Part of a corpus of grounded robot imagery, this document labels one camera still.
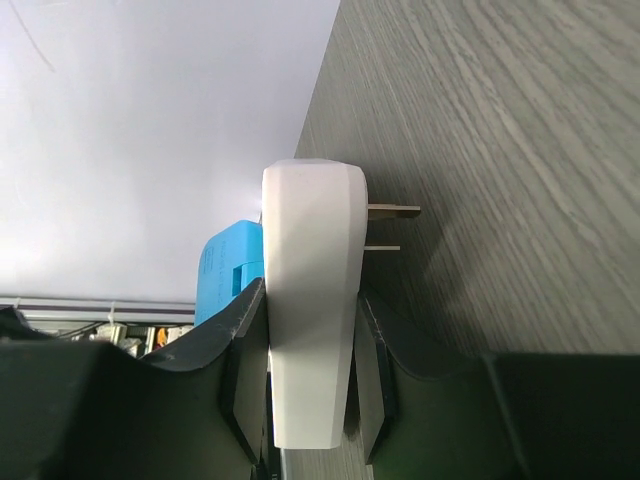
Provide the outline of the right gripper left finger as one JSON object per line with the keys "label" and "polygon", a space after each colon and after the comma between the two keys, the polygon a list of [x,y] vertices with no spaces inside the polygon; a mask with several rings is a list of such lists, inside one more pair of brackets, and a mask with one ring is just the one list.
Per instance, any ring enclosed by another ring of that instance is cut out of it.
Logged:
{"label": "right gripper left finger", "polygon": [[256,479],[266,409],[262,279],[189,333],[135,358],[1,312],[5,479]]}

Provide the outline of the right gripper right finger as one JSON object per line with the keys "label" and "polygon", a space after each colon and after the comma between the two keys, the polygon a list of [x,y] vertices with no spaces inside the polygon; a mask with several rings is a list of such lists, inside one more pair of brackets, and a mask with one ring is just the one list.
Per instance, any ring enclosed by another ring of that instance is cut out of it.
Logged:
{"label": "right gripper right finger", "polygon": [[357,302],[364,458],[378,479],[635,479],[639,359],[446,348]]}

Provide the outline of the blue plug adapter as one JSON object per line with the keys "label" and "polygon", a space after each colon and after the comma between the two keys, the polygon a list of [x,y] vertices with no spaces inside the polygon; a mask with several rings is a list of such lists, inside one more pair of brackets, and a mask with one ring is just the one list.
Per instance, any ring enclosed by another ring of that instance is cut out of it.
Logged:
{"label": "blue plug adapter", "polygon": [[240,220],[211,237],[201,253],[194,325],[226,308],[254,279],[264,276],[263,231]]}

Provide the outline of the white triangular power socket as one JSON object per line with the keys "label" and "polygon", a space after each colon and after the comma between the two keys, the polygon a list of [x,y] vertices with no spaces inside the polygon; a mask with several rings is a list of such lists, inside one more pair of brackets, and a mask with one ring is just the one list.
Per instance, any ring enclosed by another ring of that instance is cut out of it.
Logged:
{"label": "white triangular power socket", "polygon": [[369,201],[363,171],[281,160],[262,177],[273,434],[285,450],[340,445],[369,222],[418,206]]}

